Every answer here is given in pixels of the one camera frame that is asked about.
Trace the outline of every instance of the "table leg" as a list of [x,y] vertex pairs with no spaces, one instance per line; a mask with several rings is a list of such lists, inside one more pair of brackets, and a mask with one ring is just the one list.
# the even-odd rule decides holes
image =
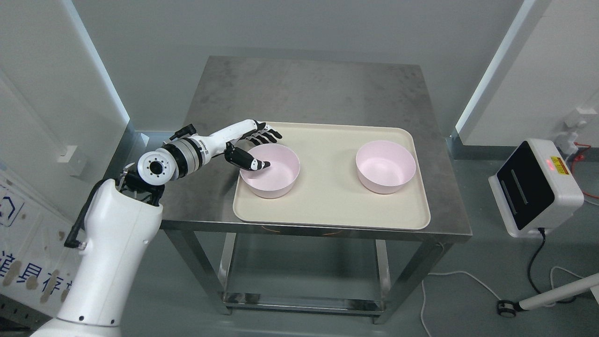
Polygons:
[[383,298],[385,311],[380,316],[374,317],[373,323],[387,322],[451,246],[449,243],[422,242],[389,290],[388,295]]
[[389,259],[387,258],[387,243],[385,240],[375,240],[376,261],[379,268],[380,298],[387,298],[391,289],[391,273]]
[[226,307],[220,296],[220,293],[224,291],[223,285],[214,272],[195,233],[183,230],[165,230],[164,232],[206,292],[208,300],[216,308],[216,311],[223,315],[231,315],[231,309]]
[[223,246],[223,254],[220,258],[219,266],[219,281],[226,291],[227,283],[229,281],[229,274],[231,273],[231,263],[233,262],[233,254],[235,254],[235,238],[236,233],[227,233],[225,237],[225,244]]

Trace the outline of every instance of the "white robot body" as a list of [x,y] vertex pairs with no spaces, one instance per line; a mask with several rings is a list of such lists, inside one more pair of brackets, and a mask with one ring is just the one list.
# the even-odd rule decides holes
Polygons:
[[[83,258],[58,320],[117,327],[141,258],[161,219],[162,205],[141,203],[118,192],[114,180],[105,181],[85,218]],[[51,326],[64,324],[54,322]]]
[[[258,161],[233,144],[240,139],[255,145],[276,142],[275,137],[282,138],[267,123],[253,119],[207,137],[195,133],[190,124],[171,138],[177,140],[142,155],[134,170],[128,170],[133,165],[127,166],[120,191],[113,179],[98,182],[65,241],[65,246],[81,249],[83,256],[73,286],[57,317],[32,336],[120,337],[120,320],[133,279],[162,221],[158,200],[163,185],[197,171],[220,154],[242,169],[264,169],[269,162]],[[152,199],[149,203],[136,200],[122,194],[125,189],[136,195],[149,192]],[[79,242],[77,232],[83,224],[87,241]]]

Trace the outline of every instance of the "stainless steel table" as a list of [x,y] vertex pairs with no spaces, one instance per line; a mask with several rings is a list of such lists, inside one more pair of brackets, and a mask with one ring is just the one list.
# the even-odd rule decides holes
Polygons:
[[[161,229],[177,248],[216,309],[280,309],[370,315],[384,323],[454,243],[472,235],[452,166],[417,65],[210,57],[185,124],[210,134],[246,118],[260,121],[398,127],[412,134],[431,211],[422,230],[373,230],[240,221],[232,201],[238,170],[214,160],[199,172],[171,182],[162,203]],[[195,231],[227,233],[218,272]],[[280,298],[229,293],[227,280],[237,233],[372,239],[380,299]],[[386,240],[420,242],[392,282]]]

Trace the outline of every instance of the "red light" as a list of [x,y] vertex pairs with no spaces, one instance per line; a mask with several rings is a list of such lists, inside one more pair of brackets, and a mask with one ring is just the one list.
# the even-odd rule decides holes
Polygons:
[[547,166],[549,166],[549,170],[555,171],[555,166],[553,166],[553,163],[551,162],[551,160],[546,160],[547,162]]

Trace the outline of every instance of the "beige tray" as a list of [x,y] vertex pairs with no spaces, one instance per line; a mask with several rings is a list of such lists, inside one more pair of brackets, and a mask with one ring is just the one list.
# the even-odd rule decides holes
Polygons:
[[301,163],[299,177],[289,193],[263,199],[237,180],[235,215],[245,222],[314,224],[343,227],[418,230],[431,214],[420,167],[394,194],[367,190],[358,180],[356,153],[372,140],[390,140],[407,148],[414,158],[412,136],[404,129],[348,125],[270,123],[283,135],[280,144],[295,151]]

